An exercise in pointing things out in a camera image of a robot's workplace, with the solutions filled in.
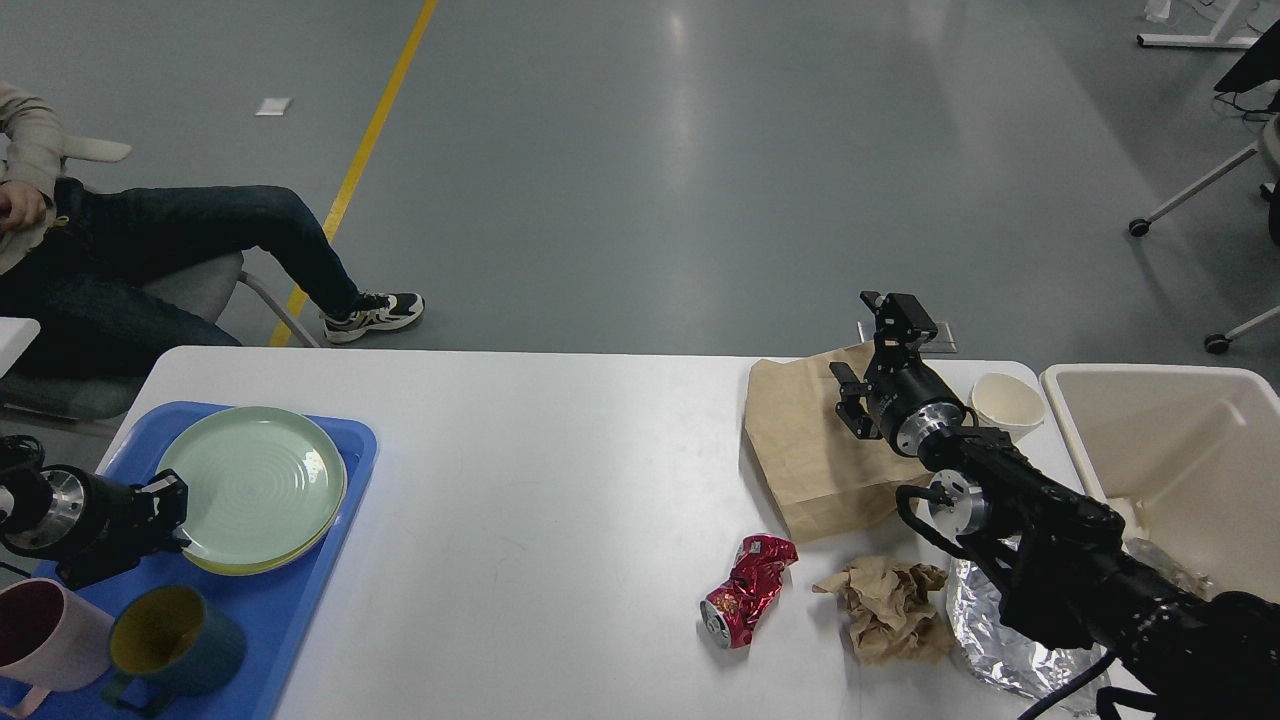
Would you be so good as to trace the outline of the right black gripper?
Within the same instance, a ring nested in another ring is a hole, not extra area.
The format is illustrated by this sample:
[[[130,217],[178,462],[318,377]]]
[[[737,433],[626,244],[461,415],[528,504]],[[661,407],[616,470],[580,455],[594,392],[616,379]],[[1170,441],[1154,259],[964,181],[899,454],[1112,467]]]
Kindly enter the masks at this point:
[[[860,380],[846,363],[829,363],[838,384],[837,418],[859,439],[884,439],[916,457],[932,434],[963,425],[969,407],[920,356],[940,328],[911,293],[861,291],[872,311],[874,351]]]

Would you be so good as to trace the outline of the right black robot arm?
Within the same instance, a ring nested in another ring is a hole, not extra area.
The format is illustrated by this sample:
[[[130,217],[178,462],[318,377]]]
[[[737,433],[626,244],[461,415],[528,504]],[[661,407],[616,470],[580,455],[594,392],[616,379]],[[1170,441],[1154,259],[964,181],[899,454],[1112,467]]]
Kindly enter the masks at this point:
[[[909,293],[864,291],[876,319],[864,373],[831,363],[836,415],[932,473],[900,486],[900,519],[948,556],[974,562],[1000,593],[1000,621],[1050,650],[1102,646],[1103,657],[1025,711],[1036,719],[1121,664],[1139,691],[1106,685],[1102,719],[1275,719],[1277,605],[1229,591],[1203,600],[1123,550],[1123,518],[1037,469],[1006,430],[982,427],[920,356],[937,327]]]

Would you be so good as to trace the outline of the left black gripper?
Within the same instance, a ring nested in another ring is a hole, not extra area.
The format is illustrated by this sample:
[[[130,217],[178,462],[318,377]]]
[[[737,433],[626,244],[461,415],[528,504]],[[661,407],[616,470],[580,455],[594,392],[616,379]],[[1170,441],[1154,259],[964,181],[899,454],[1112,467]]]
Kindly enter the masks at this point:
[[[191,539],[177,529],[188,493],[175,470],[161,470],[140,491],[77,468],[19,470],[5,477],[5,548],[52,562],[67,588],[83,589],[143,557],[183,553]]]

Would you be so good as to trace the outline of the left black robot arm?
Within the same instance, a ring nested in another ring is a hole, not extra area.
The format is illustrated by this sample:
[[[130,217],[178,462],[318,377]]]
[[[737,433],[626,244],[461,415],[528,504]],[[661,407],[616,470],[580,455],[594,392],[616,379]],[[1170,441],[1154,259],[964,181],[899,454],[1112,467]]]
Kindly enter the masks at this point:
[[[131,571],[151,553],[189,547],[180,532],[189,487],[172,469],[127,486],[72,465],[47,465],[45,457],[33,436],[3,437],[3,546],[52,561],[69,589]]]

